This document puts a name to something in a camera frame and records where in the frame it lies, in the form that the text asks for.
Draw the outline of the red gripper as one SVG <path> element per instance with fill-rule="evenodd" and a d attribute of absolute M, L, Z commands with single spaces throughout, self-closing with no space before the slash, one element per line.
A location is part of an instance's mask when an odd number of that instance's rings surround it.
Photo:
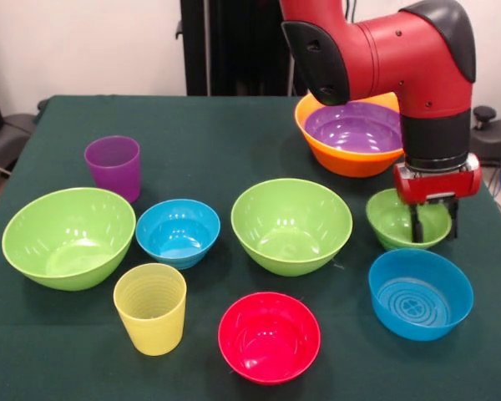
<path fill-rule="evenodd" d="M 468 154 L 464 165 L 446 172 L 416 172 L 405 163 L 393 166 L 393 180 L 399 198 L 408 209 L 411 218 L 412 241 L 423 241 L 423 225 L 419 220 L 418 206 L 427 201 L 446 199 L 444 204 L 451 219 L 447 240 L 458 237 L 459 198 L 476 195 L 482 181 L 482 171 L 477 156 Z"/>

